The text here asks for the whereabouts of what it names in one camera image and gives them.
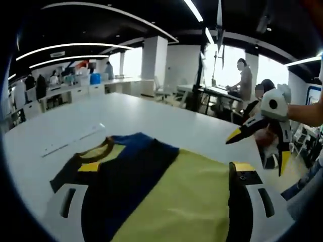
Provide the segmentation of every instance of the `white table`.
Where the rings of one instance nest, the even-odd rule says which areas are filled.
[[[80,136],[84,130],[99,123],[105,126],[104,132],[41,157],[45,148]],[[49,181],[76,152],[100,144],[109,135],[143,132],[225,164],[248,162],[265,182],[265,171],[253,137],[225,144],[236,128],[235,124],[214,117],[112,93],[62,106],[28,120],[6,133],[4,144],[17,190],[32,214],[41,218],[46,203],[53,196]]]
[[[241,102],[242,99],[231,96],[228,94],[228,92],[222,88],[217,88],[217,87],[202,87],[207,93],[214,93],[214,95],[219,96],[219,97],[226,97],[235,101]],[[188,84],[188,85],[178,85],[177,90],[179,91],[184,91],[184,96],[182,98],[182,101],[180,103],[180,108],[183,108],[185,100],[188,96],[188,93],[192,92],[193,89],[193,84]]]

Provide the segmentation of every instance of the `blue container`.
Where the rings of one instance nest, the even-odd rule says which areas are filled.
[[[101,83],[101,75],[99,73],[93,73],[90,77],[90,85],[96,85]]]

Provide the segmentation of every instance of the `desk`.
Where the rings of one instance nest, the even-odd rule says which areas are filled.
[[[180,106],[179,106],[180,108],[183,108],[185,100],[186,100],[186,98],[188,96],[188,93],[192,92],[192,89],[193,89],[193,84],[178,85],[177,86],[177,90],[184,91],[184,96],[183,96],[182,101],[181,101]],[[221,105],[221,103],[222,103],[222,100],[221,100],[222,97],[225,97],[225,98],[228,98],[228,99],[231,99],[231,100],[234,100],[234,101],[238,101],[238,102],[242,101],[241,98],[237,98],[237,97],[229,95],[228,92],[226,90],[224,90],[223,88],[202,87],[202,88],[199,89],[199,91],[203,92],[205,94],[211,95],[211,96],[218,97],[219,98],[219,105]]]
[[[71,143],[48,156],[41,156],[46,147],[77,137],[99,123],[105,126],[104,132]],[[53,195],[49,181],[76,152],[95,147],[110,135],[143,132],[225,164],[248,162],[265,181],[265,171],[252,137],[235,144],[225,144],[226,138],[237,127],[200,113],[111,93],[62,106],[22,123],[5,134],[4,146],[18,193],[31,213],[41,218],[46,211],[46,203]]]
[[[93,85],[81,85],[76,84],[73,86],[60,85],[53,86],[47,90],[46,96],[43,97],[41,101],[41,109],[43,112],[46,112],[46,102],[49,98],[67,94],[68,95],[68,103],[72,103],[73,99],[71,97],[71,92],[76,89],[84,89],[85,92],[89,93],[89,88]],[[142,78],[122,78],[122,79],[113,79],[113,80],[102,80],[100,84],[96,86],[103,86],[102,93],[104,93],[105,87],[110,87],[112,92],[120,92],[134,96],[140,96],[141,94],[145,94],[148,96],[153,96],[153,88],[154,88],[154,79],[142,79]]]

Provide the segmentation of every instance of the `white wall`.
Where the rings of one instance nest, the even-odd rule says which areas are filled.
[[[305,104],[308,84],[294,73],[289,72],[288,86],[292,92],[292,104]]]
[[[197,78],[199,45],[169,45],[167,49],[165,85],[173,91],[187,82],[193,84]]]

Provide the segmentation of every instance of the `person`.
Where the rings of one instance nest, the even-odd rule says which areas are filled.
[[[250,101],[251,87],[252,87],[252,72],[245,59],[240,58],[237,62],[237,68],[241,71],[241,80],[236,85],[230,87],[227,86],[228,94],[241,98],[243,101]],[[242,103],[239,102],[236,111],[240,112],[242,109]]]
[[[105,69],[105,73],[107,73],[108,74],[108,79],[109,80],[112,80],[112,79],[114,79],[115,78],[115,76],[114,76],[114,74],[113,74],[113,66],[111,65],[111,63],[110,62],[107,62],[106,63],[106,69]]]
[[[57,85],[59,83],[59,78],[57,77],[56,70],[52,72],[52,75],[49,78],[49,83],[51,85]]]
[[[323,56],[321,58],[319,79],[323,82]],[[321,92],[317,103],[311,105],[288,105],[287,118],[312,127],[323,125],[323,92]],[[308,208],[308,204],[315,202],[314,200],[311,201],[311,198],[319,189],[323,188],[322,169],[323,150],[321,150],[318,159],[308,172],[297,183],[282,192],[281,195],[286,201],[297,196],[294,202],[291,203],[291,214],[294,219],[298,219],[302,215],[302,211],[304,211],[304,208]]]
[[[261,83],[257,84],[255,86],[255,97],[256,100],[248,104],[245,110],[243,110],[242,118],[239,115],[236,115],[234,117],[234,120],[236,121],[235,124],[242,125],[244,122],[247,121],[250,117],[254,116],[256,113],[260,112],[260,104],[263,95],[269,91],[275,88],[275,85],[270,79],[265,79]]]
[[[36,98],[37,100],[46,96],[47,85],[46,80],[42,75],[39,75],[36,85]]]
[[[258,96],[258,103],[256,108],[251,113],[252,115],[255,115],[256,113],[260,112],[260,104],[263,95],[267,91],[272,90],[274,88],[275,85],[270,79],[265,79],[261,82],[261,84],[258,85],[258,90],[255,90],[256,97]],[[269,126],[266,129],[258,130],[254,134],[254,137],[256,140],[256,144],[261,152],[263,151],[263,149],[269,147],[273,143],[277,143],[277,135],[271,130]]]
[[[36,85],[35,78],[31,75],[31,73],[29,73],[28,77],[26,78],[25,85],[26,85],[26,91],[35,87]]]

